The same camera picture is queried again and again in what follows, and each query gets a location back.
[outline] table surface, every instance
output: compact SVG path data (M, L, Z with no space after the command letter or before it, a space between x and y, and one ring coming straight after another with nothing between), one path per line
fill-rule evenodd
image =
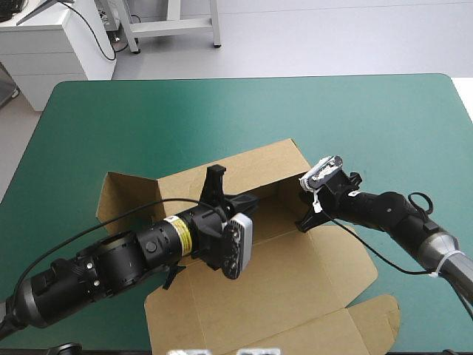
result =
M472 122L444 75L69 82L52 94L0 204L0 299L38 253L96 223L107 171L159 178L285 138L310 163L342 156L347 172L361 173L364 191L427 193L434 219L473 255ZM392 260L419 269L385 234L357 229ZM384 293L398 298L394 351L473 349L473 325L443 280L375 264L378 280L354 303ZM0 346L149 349L143 301L159 282L151 278Z

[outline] white zip tie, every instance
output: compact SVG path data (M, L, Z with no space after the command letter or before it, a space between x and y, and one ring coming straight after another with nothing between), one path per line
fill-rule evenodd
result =
M440 270L442 269L442 266L443 264L449 259L449 257L451 257L452 255L455 255L455 254L462 254L463 256L465 256L465 253L463 253L461 250L452 250L452 251L449 251L448 253L446 253L443 257L442 257L442 260L438 263L437 265L437 268L435 269L434 272L431 272L429 274L430 277L438 277L438 273L440 272Z

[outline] white floor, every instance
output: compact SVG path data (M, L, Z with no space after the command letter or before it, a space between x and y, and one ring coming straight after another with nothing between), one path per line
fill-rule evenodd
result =
M208 13L183 0L183 15ZM163 0L130 0L144 21ZM223 46L211 34L140 40L114 79L238 78L441 72L473 117L473 0L220 0ZM23 96L0 109L0 199L38 121Z

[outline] box flap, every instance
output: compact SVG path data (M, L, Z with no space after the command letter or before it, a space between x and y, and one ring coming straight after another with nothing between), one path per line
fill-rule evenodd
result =
M249 348L280 348L283 355L370 354L346 308L250 344Z
M343 309L376 277L370 257L356 243L333 226L321 226L309 234L290 231L254 245L247 269L234 281L204 263L189 265L182 273L186 277L180 274L176 279L188 285L158 289L146 299L154 353L201 348L203 339L204 348L226 354ZM352 257L345 255L352 249ZM350 272L357 268L364 272ZM344 277L352 277L349 285L343 283ZM183 302L189 293L192 302ZM170 310L159 311L163 305L173 315L167 314ZM176 313L188 314L190 320ZM340 317L350 315L345 310ZM188 334L195 333L202 338L189 339Z
M223 178L226 194L239 194L257 187L305 173L309 163L291 139L272 143L229 158L198 166L158 179L163 198L189 197L198 199L205 180L207 166L220 164L227 168ZM165 203L167 215L176 214L192 205Z
M344 307L378 278L378 270L367 257L366 249L351 234L338 226L317 227L308 234Z
M343 308L298 327L250 344L281 348L284 355L384 355L398 335L400 311L395 298L382 295Z
M96 216L99 221L103 222L136 206L157 199L160 199L160 193L156 180L108 172L103 180ZM127 230L136 220L151 222L151 217L155 215L165 217L163 206L149 207L132 216L110 223L105 228L110 234L118 233Z
M370 355L385 354L398 336L399 305L388 294L348 308Z

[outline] open cardboard box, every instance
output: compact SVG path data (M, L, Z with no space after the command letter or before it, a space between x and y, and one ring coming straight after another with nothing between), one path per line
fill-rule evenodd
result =
M108 219L153 199L198 199L206 167L227 168L224 192L252 192L261 200L253 216L252 258L238 280L199 260L184 260L168 291L145 303L154 355L170 349L208 348L214 355L239 348L281 348L283 354L385 354L398 333L400 312L384 295L346 308L377 277L364 247L336 226L304 234L294 222L307 211L299 181L310 165L292 140L244 152L194 169L145 179L107 174L98 218ZM159 220L190 207L165 203L144 211ZM109 226L123 230L131 220Z

